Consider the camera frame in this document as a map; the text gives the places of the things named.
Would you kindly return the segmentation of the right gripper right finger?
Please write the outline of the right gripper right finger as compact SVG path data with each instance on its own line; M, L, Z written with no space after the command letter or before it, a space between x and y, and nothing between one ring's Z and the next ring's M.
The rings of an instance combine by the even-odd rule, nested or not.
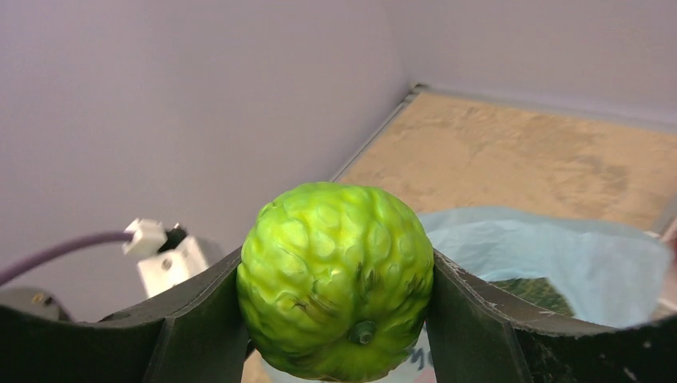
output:
M449 383L674 382L676 316L616 329L535 306L434 254L426 320Z

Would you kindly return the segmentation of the bumpy light green fruit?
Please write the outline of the bumpy light green fruit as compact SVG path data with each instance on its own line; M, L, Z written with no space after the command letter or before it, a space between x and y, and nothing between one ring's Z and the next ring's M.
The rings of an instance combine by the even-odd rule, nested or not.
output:
M434 249L414 211L381 188L314 182L266 204L241 248L240 312L271 367L371 382L422 331Z

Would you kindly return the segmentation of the dark green fake broccoli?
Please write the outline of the dark green fake broccoli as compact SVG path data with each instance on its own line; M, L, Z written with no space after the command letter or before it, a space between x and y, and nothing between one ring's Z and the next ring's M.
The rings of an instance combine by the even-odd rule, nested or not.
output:
M575 316L568 300L547 278L513 278L491 284L546 310L567 317Z

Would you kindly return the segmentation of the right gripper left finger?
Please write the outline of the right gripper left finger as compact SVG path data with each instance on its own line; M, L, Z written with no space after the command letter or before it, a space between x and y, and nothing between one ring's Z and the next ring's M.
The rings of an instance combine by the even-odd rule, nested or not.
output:
M95 323L1 309L4 382L238 382L248 334L233 251L206 271Z

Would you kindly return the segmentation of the blue printed plastic bag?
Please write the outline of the blue printed plastic bag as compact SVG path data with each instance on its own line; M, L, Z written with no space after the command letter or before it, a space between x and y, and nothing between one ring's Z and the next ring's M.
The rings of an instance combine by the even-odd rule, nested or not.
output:
M558 219L507 207L462 207L420 217L433 245L491 284L547 278L574 317L616 329L653 322L671 251L619 223ZM428 329L388 382L439 382Z

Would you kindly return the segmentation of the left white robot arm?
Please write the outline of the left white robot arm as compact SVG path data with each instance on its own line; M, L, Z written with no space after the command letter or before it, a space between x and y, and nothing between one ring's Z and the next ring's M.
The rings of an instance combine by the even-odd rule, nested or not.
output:
M53 294L35 287L2 289L1 305L51 320L72 322L67 310Z

